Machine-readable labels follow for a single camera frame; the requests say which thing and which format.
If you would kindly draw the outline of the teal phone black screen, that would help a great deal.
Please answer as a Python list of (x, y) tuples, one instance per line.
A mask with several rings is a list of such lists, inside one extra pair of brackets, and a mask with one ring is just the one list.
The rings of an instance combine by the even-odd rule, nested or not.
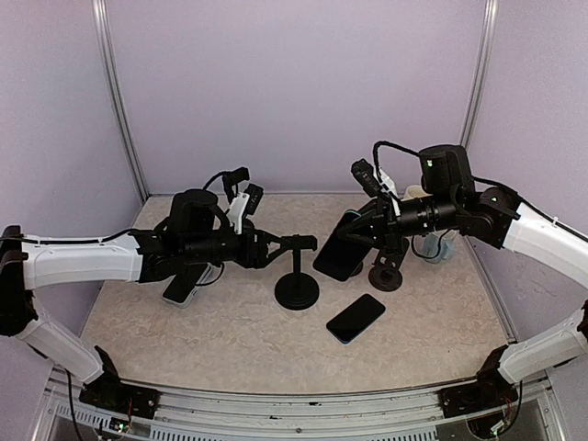
[(337, 235), (341, 227), (358, 217), (359, 214), (353, 210), (344, 213), (312, 263), (316, 271), (337, 281), (345, 282), (358, 264), (363, 263), (371, 248), (364, 244), (343, 240)]

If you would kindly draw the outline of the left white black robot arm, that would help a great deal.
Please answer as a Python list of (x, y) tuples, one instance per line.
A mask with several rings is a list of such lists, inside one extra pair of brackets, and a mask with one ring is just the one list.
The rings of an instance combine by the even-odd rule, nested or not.
[(209, 285), (212, 267), (234, 262), (246, 269), (269, 266), (285, 252), (316, 250), (312, 235), (278, 237), (244, 226), (263, 191), (250, 185), (221, 209), (207, 189), (174, 195), (169, 215), (152, 230), (128, 229), (106, 238), (27, 236), (17, 225), (1, 235), (1, 334), (16, 337), (79, 379), (108, 408), (129, 398), (109, 355), (90, 347), (55, 321), (34, 290), (67, 283), (166, 279), (186, 298)]

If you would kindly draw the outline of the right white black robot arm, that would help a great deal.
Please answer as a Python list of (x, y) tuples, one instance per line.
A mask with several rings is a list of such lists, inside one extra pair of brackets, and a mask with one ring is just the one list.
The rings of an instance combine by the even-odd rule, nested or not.
[[(512, 188), (473, 175), (465, 147), (438, 144), (412, 155), (421, 167), (423, 198), (399, 199), (379, 164), (378, 141), (373, 160), (351, 166), (354, 179), (369, 196), (357, 220), (338, 231), (349, 242), (388, 253), (401, 242), (428, 232), (455, 231), (490, 247), (518, 254), (587, 285), (587, 236), (550, 217)], [(546, 368), (587, 353), (587, 308), (581, 306), (562, 322), (525, 340), (493, 350), (476, 374), (470, 400), (488, 408), (506, 389)]]

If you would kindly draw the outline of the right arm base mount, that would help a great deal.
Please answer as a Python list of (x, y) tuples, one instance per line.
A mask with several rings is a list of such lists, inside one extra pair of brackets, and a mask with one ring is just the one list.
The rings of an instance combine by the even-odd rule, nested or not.
[(443, 388), (438, 399), (445, 418), (478, 413), (518, 400), (517, 387), (500, 386), (492, 382), (472, 382)]

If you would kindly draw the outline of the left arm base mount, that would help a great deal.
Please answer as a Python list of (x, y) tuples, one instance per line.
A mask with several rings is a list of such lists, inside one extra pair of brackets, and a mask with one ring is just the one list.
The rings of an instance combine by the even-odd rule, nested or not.
[(158, 390), (118, 379), (97, 379), (84, 385), (79, 395), (79, 401), (84, 404), (149, 420), (155, 416), (159, 399)]

